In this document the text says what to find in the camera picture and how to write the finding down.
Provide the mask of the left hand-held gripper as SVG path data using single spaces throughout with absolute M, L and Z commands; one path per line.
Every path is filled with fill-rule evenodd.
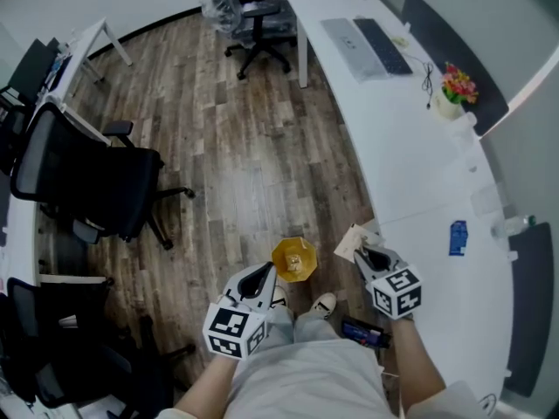
M 251 265 L 229 279 L 223 290 L 227 297 L 211 303 L 204 320 L 203 336 L 211 353 L 247 360 L 256 352 L 268 335 L 276 279 L 273 262 Z

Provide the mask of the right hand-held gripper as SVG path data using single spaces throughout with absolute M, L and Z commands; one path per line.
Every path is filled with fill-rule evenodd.
M 417 267 L 382 246 L 362 249 L 354 251 L 354 261 L 363 281 L 370 282 L 373 306 L 393 320 L 413 314 L 423 304 L 423 280 Z

